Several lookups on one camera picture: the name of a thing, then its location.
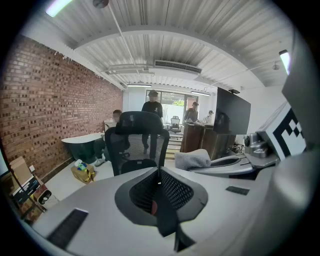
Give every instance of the sliding glass door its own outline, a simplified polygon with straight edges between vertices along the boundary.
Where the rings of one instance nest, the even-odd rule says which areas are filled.
[[[150,90],[146,91],[145,101],[149,101]],[[158,102],[161,103],[163,109],[163,123],[170,124],[171,118],[178,116],[180,119],[180,124],[183,123],[186,110],[192,108],[193,102],[198,102],[197,96],[175,93],[175,92],[166,92],[166,91],[157,91],[158,92]]]

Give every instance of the glass door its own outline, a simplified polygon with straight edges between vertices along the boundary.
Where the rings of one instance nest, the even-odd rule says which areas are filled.
[[[171,124],[171,118],[174,116],[178,116],[180,124],[182,124],[185,109],[185,96],[183,94],[163,91],[161,104],[164,124]]]

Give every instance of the black monitor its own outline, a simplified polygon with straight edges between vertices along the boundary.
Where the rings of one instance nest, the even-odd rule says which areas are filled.
[[[218,88],[213,130],[218,134],[247,134],[251,104],[230,91]]]

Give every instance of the white wall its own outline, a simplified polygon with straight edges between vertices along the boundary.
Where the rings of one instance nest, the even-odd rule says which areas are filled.
[[[183,106],[175,106],[169,104],[162,104],[163,111],[163,123],[171,123],[171,118],[173,116],[178,116],[180,119],[180,125],[184,119],[184,107]]]
[[[263,87],[241,91],[237,96],[251,103],[251,113],[247,133],[254,133],[273,112],[286,101],[283,86]]]
[[[213,113],[216,113],[217,94],[212,93],[209,97],[199,95],[198,103],[198,119],[202,121],[208,115],[210,110],[212,110]]]
[[[144,103],[146,102],[145,87],[132,87],[128,88],[123,93],[122,110],[125,111],[141,111]]]

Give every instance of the man with cap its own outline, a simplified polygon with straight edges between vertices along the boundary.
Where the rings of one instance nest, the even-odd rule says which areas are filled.
[[[186,122],[188,122],[189,119],[192,120],[192,122],[196,122],[198,120],[198,111],[197,111],[197,108],[198,108],[199,104],[198,102],[193,102],[192,103],[192,107],[190,107],[186,112],[185,112],[185,115],[184,115],[184,120]]]
[[[143,104],[142,110],[145,112],[150,112],[158,115],[160,118],[163,117],[162,113],[162,105],[161,103],[157,102],[158,93],[155,90],[151,90],[148,94],[149,101]],[[142,135],[142,143],[143,143],[143,153],[147,154],[148,152],[148,138],[149,134]],[[150,136],[150,159],[154,160],[156,158],[156,149],[157,149],[157,135],[151,134]]]

